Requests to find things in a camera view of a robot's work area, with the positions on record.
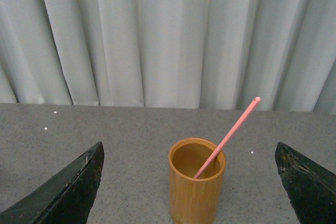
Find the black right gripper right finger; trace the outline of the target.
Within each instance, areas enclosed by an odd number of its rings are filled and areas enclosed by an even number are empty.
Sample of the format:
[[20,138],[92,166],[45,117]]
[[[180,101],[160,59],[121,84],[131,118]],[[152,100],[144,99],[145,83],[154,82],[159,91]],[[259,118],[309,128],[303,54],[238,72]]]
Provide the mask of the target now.
[[335,174],[279,142],[275,161],[300,223],[335,223]]

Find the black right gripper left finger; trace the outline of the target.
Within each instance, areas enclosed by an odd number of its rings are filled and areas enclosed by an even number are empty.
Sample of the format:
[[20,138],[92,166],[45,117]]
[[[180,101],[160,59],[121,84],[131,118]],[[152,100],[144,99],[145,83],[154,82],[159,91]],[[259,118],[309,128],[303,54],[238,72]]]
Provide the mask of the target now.
[[1,212],[1,223],[87,223],[103,164],[103,144],[98,142],[31,194]]

